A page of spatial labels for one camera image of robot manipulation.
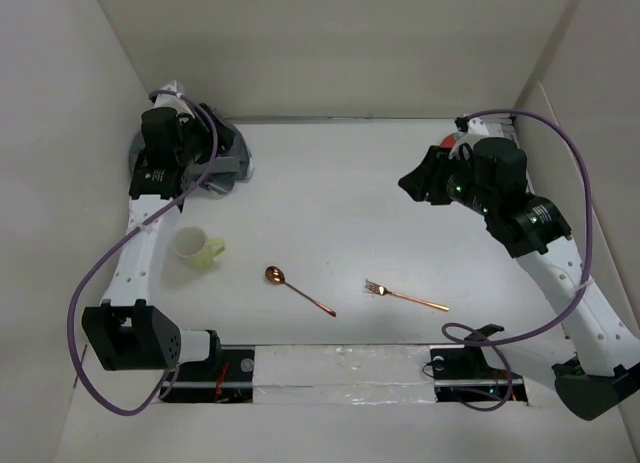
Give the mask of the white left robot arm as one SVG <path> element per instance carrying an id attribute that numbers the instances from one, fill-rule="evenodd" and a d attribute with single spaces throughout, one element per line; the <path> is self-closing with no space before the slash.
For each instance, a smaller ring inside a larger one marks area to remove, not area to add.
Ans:
<path id="1" fill-rule="evenodd" d="M 107 371 L 185 366 L 201 379 L 222 370 L 213 330 L 179 328 L 158 307 L 160 279 L 193 184 L 224 195 L 252 174 L 241 133 L 207 104 L 185 101 L 172 81 L 155 91 L 130 148 L 129 224 L 114 276 L 100 303 L 87 307 L 82 328 Z"/>

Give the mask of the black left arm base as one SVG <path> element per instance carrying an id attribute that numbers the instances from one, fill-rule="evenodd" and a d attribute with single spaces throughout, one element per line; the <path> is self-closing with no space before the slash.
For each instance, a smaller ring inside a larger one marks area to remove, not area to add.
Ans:
<path id="1" fill-rule="evenodd" d="M 163 384 L 159 399 L 174 404 L 253 402 L 255 347 L 223 347 L 215 364 L 185 363 Z"/>

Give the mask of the grey cloth placemat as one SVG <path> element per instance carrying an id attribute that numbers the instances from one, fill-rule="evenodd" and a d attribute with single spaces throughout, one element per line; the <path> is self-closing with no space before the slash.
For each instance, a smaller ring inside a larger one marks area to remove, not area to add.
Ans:
<path id="1" fill-rule="evenodd" d="M 201 183 L 200 188 L 219 195 L 229 194 L 236 183 L 247 182 L 253 174 L 252 154 L 241 132 L 230 122 L 212 114 L 218 135 L 218 150 L 213 170 Z M 134 137 L 128 154 L 130 173 L 133 173 L 137 157 L 144 147 L 143 136 L 138 132 Z M 209 161 L 209 155 L 201 163 L 190 166 L 186 171 L 186 182 L 192 184 L 200 176 Z"/>

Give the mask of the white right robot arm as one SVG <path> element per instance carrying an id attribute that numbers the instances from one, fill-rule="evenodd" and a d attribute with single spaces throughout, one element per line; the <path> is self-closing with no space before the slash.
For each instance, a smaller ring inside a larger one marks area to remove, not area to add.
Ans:
<path id="1" fill-rule="evenodd" d="M 593 217 L 580 251 L 558 207 L 528 188 L 527 156 L 494 136 L 478 116 L 455 121 L 452 146 L 432 145 L 398 185 L 416 202 L 456 202 L 479 214 L 488 233 L 538 286 L 555 318 L 499 340 L 495 324 L 468 328 L 462 364 L 473 376 L 492 370 L 530 378 L 556 392 L 575 416 L 592 421 L 639 390 L 639 339 L 591 278 Z"/>

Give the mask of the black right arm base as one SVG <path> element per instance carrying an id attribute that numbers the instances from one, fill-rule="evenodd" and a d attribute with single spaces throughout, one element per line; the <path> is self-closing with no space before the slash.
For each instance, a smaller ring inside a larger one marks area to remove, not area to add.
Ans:
<path id="1" fill-rule="evenodd" d="M 513 375 L 508 393 L 507 374 L 503 368 L 490 366 L 481 348 L 459 344 L 429 345 L 429 360 L 422 366 L 423 375 L 434 386 L 437 403 L 463 403 L 470 406 L 495 406 L 509 396 L 509 402 L 528 402 L 524 380 Z"/>

